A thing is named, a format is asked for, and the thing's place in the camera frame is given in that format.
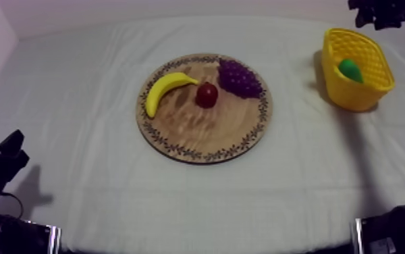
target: red apple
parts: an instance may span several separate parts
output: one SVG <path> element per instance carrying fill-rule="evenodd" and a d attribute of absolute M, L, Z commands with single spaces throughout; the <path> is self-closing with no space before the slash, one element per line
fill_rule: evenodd
<path fill-rule="evenodd" d="M 217 87 L 206 82 L 198 87 L 196 92 L 196 104 L 200 107 L 210 108 L 215 105 L 218 98 Z"/>

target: wooden plate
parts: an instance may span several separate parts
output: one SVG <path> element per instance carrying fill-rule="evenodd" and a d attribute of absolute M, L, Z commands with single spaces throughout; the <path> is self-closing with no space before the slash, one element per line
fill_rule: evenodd
<path fill-rule="evenodd" d="M 264 90 L 259 99 L 242 99 L 225 91 L 218 85 L 219 59 L 235 60 L 216 54 L 186 55 L 161 66 L 144 83 L 136 105 L 136 121 L 156 150 L 179 161 L 216 163 L 245 153 L 264 135 L 272 115 L 267 85 L 255 72 Z M 147 95 L 152 85 L 170 72 L 185 72 L 201 83 L 214 84 L 219 93 L 215 106 L 197 106 L 194 98 L 198 87 L 189 84 L 169 91 L 155 117 L 149 118 L 144 108 Z"/>

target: plastic basket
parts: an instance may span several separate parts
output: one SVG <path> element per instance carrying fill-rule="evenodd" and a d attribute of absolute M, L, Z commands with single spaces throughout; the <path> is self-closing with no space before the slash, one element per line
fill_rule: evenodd
<path fill-rule="evenodd" d="M 338 69 L 343 59 L 352 59 L 364 83 L 355 82 Z M 322 66 L 330 99 L 352 111 L 366 111 L 395 87 L 387 60 L 379 45 L 357 32 L 332 28 L 325 33 Z"/>

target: grape bunch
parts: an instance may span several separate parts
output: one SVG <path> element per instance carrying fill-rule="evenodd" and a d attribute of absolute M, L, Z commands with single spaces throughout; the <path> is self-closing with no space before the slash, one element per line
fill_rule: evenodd
<path fill-rule="evenodd" d="M 220 87 L 242 98 L 259 98 L 263 92 L 254 73 L 233 60 L 219 60 Z"/>

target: green fruit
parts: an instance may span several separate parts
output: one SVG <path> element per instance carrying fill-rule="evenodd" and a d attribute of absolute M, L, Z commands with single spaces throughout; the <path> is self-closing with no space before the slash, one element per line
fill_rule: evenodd
<path fill-rule="evenodd" d="M 338 66 L 340 72 L 345 75 L 347 78 L 350 78 L 353 81 L 363 83 L 362 72 L 357 64 L 351 59 L 345 59 L 341 61 Z"/>

